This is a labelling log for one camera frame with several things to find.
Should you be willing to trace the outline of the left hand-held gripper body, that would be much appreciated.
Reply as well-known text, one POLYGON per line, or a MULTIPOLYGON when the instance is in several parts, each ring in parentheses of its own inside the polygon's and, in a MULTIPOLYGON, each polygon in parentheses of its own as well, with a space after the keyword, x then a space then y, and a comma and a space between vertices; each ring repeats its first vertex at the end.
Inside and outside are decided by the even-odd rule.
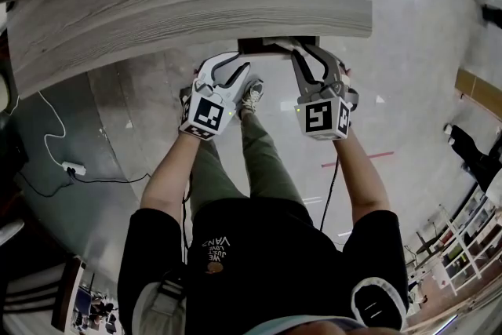
POLYGON ((231 86, 212 86, 196 78, 191 87, 180 92, 183 110, 179 131, 200 140, 220 135, 236 114, 236 98, 241 88, 241 79, 231 86))

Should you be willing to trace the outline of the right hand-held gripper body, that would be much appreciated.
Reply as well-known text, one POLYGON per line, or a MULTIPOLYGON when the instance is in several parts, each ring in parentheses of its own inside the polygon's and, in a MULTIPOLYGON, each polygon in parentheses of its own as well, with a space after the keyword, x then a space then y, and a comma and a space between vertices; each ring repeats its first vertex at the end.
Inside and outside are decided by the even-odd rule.
POLYGON ((315 140, 346 139, 358 101, 358 92, 349 86, 342 86, 340 94, 334 86, 325 86, 300 96, 295 111, 302 134, 315 140))

